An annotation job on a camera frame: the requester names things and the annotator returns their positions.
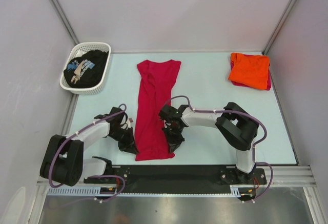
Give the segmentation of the red polo shirt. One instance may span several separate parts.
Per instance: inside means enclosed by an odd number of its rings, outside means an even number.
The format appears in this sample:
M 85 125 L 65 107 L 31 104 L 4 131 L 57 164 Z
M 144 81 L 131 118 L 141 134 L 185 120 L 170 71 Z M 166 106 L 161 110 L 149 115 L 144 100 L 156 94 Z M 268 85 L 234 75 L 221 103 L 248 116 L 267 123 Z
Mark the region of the red polo shirt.
M 170 159 L 175 156 L 162 130 L 159 112 L 171 98 L 181 62 L 169 60 L 156 63 L 144 60 L 137 64 L 140 74 L 135 142 L 139 153 L 136 161 Z

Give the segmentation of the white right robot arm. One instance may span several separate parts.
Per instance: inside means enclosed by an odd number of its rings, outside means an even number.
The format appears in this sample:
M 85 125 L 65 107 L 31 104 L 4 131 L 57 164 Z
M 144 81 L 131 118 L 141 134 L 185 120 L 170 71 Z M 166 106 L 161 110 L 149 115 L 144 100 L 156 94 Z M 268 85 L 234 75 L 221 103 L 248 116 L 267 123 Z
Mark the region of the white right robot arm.
M 222 111 L 205 111 L 181 105 L 174 108 L 164 105 L 159 117 L 164 121 L 162 128 L 173 153 L 184 142 L 183 129 L 192 126 L 215 128 L 220 131 L 236 151 L 237 163 L 232 173 L 221 173 L 221 180 L 227 183 L 248 184 L 255 177 L 256 164 L 253 159 L 253 140 L 257 136 L 259 121 L 246 113 L 236 103 L 229 102 Z

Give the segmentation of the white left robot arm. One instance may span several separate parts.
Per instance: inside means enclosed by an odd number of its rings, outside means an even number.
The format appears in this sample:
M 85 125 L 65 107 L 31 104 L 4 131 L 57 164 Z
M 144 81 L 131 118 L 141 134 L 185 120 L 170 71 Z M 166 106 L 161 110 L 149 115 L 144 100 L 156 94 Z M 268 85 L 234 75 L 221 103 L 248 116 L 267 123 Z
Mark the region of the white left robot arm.
M 110 137 L 118 143 L 120 151 L 139 154 L 134 139 L 132 120 L 126 113 L 127 106 L 113 107 L 108 114 L 100 114 L 93 121 L 72 135 L 53 135 L 48 143 L 41 167 L 40 176 L 48 180 L 52 188 L 74 186 L 83 175 L 86 148 Z

